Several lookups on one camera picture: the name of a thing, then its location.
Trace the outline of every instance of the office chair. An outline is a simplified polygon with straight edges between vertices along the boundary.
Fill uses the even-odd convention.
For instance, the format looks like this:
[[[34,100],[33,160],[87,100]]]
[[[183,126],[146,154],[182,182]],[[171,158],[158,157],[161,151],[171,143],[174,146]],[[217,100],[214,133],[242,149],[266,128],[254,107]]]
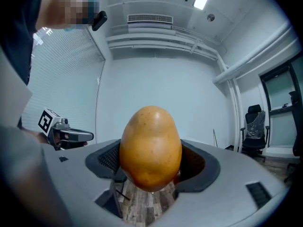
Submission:
[[[247,134],[244,140],[244,130],[242,131],[242,149],[251,157],[263,158],[265,162],[266,157],[261,154],[261,149],[264,149],[267,144],[269,126],[266,126],[266,140],[264,134],[265,112],[261,110],[260,105],[250,106],[248,113],[245,114],[247,123]]]
[[[297,129],[297,136],[294,142],[293,146],[293,154],[296,157],[302,156],[302,146],[303,146],[303,107],[299,100],[299,94],[295,91],[289,93],[291,100],[292,100],[292,113],[294,117],[294,123],[295,127]],[[295,168],[295,171],[292,172],[287,178],[284,179],[284,182],[286,183],[288,179],[292,178],[296,173],[297,169],[299,168],[301,163],[294,164],[289,163],[287,166],[287,169],[289,169],[290,166]]]

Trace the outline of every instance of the face mask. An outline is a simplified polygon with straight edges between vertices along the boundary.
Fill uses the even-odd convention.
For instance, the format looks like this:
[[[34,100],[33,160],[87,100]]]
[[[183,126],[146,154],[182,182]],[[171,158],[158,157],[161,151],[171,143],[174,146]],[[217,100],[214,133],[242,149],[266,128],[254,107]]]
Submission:
[[[88,18],[83,18],[81,24],[70,25],[65,31],[73,29],[84,29],[89,23],[92,23],[94,16],[99,13],[99,0],[88,0]]]

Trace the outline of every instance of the dark shirt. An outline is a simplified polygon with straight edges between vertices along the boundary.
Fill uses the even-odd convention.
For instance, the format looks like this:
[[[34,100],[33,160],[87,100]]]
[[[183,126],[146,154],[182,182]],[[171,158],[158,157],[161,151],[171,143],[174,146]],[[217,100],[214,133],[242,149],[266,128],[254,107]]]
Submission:
[[[31,68],[33,34],[41,0],[1,1],[1,46],[12,67],[27,85]]]

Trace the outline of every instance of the ceiling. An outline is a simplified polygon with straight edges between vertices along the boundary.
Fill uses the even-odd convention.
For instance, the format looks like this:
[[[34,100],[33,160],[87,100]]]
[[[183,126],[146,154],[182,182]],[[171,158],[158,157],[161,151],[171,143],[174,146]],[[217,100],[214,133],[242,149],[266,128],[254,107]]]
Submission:
[[[173,16],[174,26],[189,29],[214,44],[220,44],[257,1],[208,0],[204,10],[199,10],[193,7],[194,0],[108,0],[106,11],[110,26],[125,25],[128,14]],[[207,20],[208,14],[215,15],[214,21]]]

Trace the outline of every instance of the gray wood plank floor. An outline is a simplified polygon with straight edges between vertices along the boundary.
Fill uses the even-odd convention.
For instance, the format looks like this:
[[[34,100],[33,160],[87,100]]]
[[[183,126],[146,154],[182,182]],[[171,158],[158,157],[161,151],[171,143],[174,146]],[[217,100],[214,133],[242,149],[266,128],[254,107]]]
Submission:
[[[294,171],[293,168],[286,169],[288,163],[299,162],[299,159],[277,157],[267,157],[265,163],[261,158],[255,158],[255,160],[281,181]],[[292,180],[290,179],[286,185],[290,186],[291,183]],[[131,199],[129,201],[118,195],[123,221],[135,227],[147,227],[159,219],[175,201],[172,195],[175,190],[173,183],[154,194],[137,188],[129,180],[124,185],[117,183],[116,188]]]

